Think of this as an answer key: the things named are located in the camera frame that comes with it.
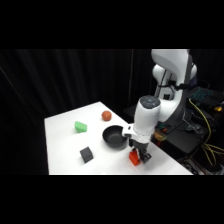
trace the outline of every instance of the black curtain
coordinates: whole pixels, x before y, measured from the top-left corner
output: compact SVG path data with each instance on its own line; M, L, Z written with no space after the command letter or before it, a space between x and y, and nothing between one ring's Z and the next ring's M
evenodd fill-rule
M7 98L5 107L18 125L97 101L120 113L128 102L130 60L131 50L122 49L1 50L0 66L11 83L0 71L7 88L1 87L2 100Z

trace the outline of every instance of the green cube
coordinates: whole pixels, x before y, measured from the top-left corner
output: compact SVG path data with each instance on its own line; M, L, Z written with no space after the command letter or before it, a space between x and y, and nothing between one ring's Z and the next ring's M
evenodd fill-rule
M87 132L87 125L76 121L75 129L77 130L78 133Z

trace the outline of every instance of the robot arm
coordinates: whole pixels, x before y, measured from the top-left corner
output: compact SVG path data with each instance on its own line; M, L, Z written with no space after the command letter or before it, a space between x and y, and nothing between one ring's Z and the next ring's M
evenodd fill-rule
M143 163L151 158L146 149L158 121L174 127L182 122L187 87L192 75L192 58L186 49L152 49L152 58L157 64L154 68L157 82L167 85L173 74L171 78L176 81L176 85L169 100L163 97L142 97L136 108L135 123L123 129L123 136L133 140L134 150L137 150Z

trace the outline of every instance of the small block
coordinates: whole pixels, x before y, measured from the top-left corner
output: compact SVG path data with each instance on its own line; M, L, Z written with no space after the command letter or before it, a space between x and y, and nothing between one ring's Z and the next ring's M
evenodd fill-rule
M88 163L90 160L93 159L93 154L92 154L91 150L89 149L89 147L81 150L80 154L82 156L84 163Z
M88 157L90 155L93 155L89 147L81 150L80 153L81 153L81 156L84 157L84 158Z
M75 129L81 133L81 132L87 132L87 125L83 124L81 122L76 121L75 122Z

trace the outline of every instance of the orange object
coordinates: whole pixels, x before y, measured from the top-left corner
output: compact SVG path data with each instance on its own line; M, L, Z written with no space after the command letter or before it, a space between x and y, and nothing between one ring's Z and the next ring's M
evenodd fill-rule
M138 166L141 163L141 161L138 159L138 154L136 150L130 152L129 159L131 160L134 166Z
M112 114L111 114L110 111L104 111L102 113L102 118L103 118L104 121L110 121L111 117L112 117Z

